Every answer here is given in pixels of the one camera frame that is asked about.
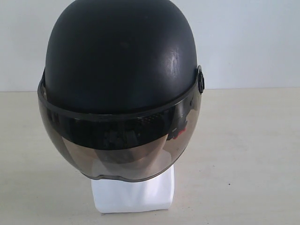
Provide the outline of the white mannequin head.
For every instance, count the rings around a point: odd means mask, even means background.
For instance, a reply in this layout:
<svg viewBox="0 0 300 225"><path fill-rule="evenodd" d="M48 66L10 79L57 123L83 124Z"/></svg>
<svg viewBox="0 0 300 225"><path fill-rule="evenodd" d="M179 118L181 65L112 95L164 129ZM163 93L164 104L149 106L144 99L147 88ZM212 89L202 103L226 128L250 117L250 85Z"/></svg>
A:
<svg viewBox="0 0 300 225"><path fill-rule="evenodd" d="M92 180L92 195L101 213L144 212L170 208L174 196L174 166L142 182Z"/></svg>

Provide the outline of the black helmet with visor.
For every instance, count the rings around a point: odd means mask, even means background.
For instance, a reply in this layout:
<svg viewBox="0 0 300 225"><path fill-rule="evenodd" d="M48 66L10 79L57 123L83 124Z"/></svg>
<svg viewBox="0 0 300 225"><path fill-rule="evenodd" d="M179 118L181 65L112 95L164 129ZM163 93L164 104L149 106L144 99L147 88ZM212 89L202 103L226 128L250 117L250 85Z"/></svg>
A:
<svg viewBox="0 0 300 225"><path fill-rule="evenodd" d="M169 0L76 0L51 32L38 85L57 151L93 180L140 182L195 130L204 90L194 36Z"/></svg>

